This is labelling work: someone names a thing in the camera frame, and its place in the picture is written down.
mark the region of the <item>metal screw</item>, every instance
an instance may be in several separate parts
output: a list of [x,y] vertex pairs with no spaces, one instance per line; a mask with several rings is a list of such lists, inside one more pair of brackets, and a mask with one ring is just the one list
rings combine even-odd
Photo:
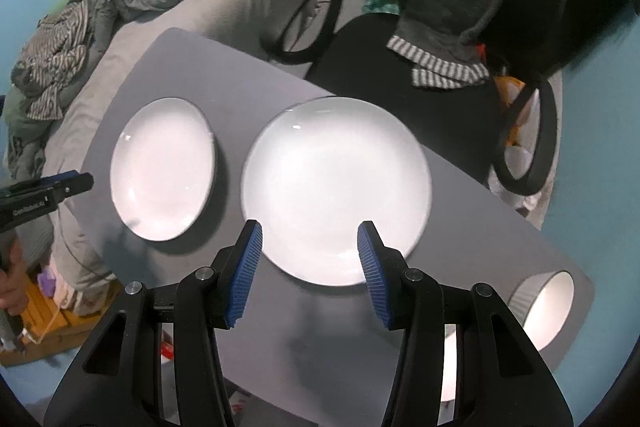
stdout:
[[490,297],[494,294],[494,289],[483,282],[476,284],[476,293],[482,297]]
[[198,268],[196,270],[196,279],[200,279],[201,281],[210,279],[212,275],[213,269],[210,266],[203,266],[202,268]]
[[424,273],[422,270],[418,270],[417,268],[407,268],[404,270],[404,276],[410,281],[421,281],[424,278]]
[[142,290],[142,282],[140,281],[132,281],[124,286],[124,291],[126,291],[129,295],[135,295],[140,290]]

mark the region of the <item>oval white plate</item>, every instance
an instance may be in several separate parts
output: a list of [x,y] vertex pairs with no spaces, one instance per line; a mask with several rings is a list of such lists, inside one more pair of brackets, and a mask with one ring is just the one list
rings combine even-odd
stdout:
[[111,199],[136,235],[167,241],[204,208],[214,176],[209,122],[190,102],[161,98],[124,127],[111,157]]
[[420,144],[371,103],[327,97],[287,109],[262,131],[242,172],[242,211],[262,224],[264,254],[299,279],[364,282],[358,225],[411,252],[431,208]]

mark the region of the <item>tabletop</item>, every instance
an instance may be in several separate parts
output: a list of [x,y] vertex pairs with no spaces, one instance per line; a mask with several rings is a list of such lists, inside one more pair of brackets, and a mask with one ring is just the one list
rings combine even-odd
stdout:
[[[232,245],[244,223],[242,166],[260,131],[284,109],[330,93],[267,62],[172,28],[140,58],[108,108],[83,171],[94,189],[76,196],[76,218],[118,279],[150,287],[175,283]],[[182,236],[153,243],[121,222],[111,201],[111,153],[144,105],[169,96],[194,103],[216,136],[217,174],[209,203]],[[487,282],[506,301],[537,273],[566,270],[574,304],[542,351],[554,369],[593,301],[593,284],[542,234],[490,191],[424,148],[433,202],[407,258],[440,283]],[[364,285],[321,287],[294,279],[264,256],[244,317],[216,334],[225,377],[255,396],[324,427],[379,425],[394,378],[400,337],[375,318]]]

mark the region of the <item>triangular cutout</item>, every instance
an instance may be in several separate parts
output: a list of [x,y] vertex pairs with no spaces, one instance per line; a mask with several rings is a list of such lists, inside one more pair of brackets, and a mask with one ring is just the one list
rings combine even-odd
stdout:
[[503,378],[522,377],[533,373],[533,367],[500,315],[491,317],[494,327],[498,371]]
[[105,375],[115,377],[120,368],[120,352],[124,340],[124,329],[127,325],[127,317],[124,314],[115,316],[100,343],[84,364],[84,370],[92,375]]

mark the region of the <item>human hand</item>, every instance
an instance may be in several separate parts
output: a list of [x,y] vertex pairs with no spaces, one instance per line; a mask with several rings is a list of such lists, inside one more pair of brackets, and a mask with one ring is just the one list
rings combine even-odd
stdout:
[[20,315],[27,308],[27,267],[22,259],[22,247],[14,241],[9,250],[9,270],[0,270],[0,309],[10,315]]

